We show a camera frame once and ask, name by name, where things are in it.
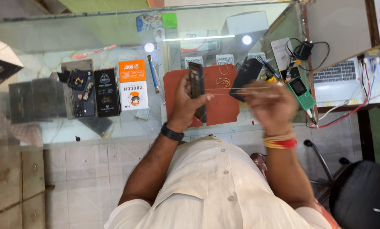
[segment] white shirt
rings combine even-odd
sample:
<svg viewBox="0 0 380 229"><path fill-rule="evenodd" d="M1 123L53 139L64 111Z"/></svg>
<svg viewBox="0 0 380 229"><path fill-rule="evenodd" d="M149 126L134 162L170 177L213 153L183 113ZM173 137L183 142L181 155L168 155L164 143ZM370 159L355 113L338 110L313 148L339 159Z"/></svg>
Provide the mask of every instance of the white shirt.
<svg viewBox="0 0 380 229"><path fill-rule="evenodd" d="M331 229L315 209L296 210L274 196L254 162L239 147L204 137L177 147L153 206L127 201L105 229Z"/></svg>

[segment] laptop keyboard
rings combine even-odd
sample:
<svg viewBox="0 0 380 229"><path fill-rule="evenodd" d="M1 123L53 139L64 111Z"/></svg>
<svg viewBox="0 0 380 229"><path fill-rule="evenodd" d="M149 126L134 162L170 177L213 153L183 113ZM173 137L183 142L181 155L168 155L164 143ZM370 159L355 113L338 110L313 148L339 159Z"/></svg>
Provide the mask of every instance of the laptop keyboard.
<svg viewBox="0 0 380 229"><path fill-rule="evenodd" d="M349 60L313 75L315 83L356 80L354 61Z"/></svg>

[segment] white tiled floor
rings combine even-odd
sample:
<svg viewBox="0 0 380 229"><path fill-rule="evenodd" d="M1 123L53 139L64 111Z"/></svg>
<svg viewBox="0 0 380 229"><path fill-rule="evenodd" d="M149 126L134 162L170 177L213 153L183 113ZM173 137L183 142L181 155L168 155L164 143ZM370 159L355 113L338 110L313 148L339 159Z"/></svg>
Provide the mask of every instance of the white tiled floor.
<svg viewBox="0 0 380 229"><path fill-rule="evenodd" d="M330 113L320 125L344 114ZM293 130L298 142L299 161L309 179L325 179L326 175L314 150L303 145L305 139L318 146L331 172L340 168L340 157L344 156L352 162L362 158L356 114L325 129L309 129L300 123L295 124ZM266 153L262 141L264 131L260 125L189 130L185 133L183 141L187 142L213 134L237 145L249 155ZM47 194L47 228L103 228L119 202L129 175L156 137L112 139L108 144L81 143L46 150L46 184L56 185L55 190ZM315 194L321 193L315 188Z"/></svg>

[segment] man's left hand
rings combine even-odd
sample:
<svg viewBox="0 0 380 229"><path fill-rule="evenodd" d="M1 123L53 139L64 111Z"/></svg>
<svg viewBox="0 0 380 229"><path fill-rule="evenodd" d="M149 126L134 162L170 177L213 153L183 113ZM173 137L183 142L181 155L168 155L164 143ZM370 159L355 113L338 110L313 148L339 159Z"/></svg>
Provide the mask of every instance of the man's left hand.
<svg viewBox="0 0 380 229"><path fill-rule="evenodd" d="M167 128L177 133L184 130L193 122L193 116L197 108L213 99L212 94L203 94L197 99L191 99L191 85L189 75L183 76L177 86L174 98L174 106L170 115Z"/></svg>

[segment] chair wheel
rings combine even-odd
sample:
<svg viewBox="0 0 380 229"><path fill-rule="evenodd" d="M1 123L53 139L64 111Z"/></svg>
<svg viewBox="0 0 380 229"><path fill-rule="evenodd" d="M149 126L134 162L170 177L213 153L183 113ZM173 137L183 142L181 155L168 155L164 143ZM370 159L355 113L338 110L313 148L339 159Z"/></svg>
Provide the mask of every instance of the chair wheel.
<svg viewBox="0 0 380 229"><path fill-rule="evenodd" d="M338 160L338 162L342 165L347 165L347 164L350 164L350 161L348 159L346 159L345 157L342 157Z"/></svg>
<svg viewBox="0 0 380 229"><path fill-rule="evenodd" d="M309 139L306 139L304 140L304 143L303 143L305 146L308 146L308 147L311 147L313 145L312 141L310 141Z"/></svg>

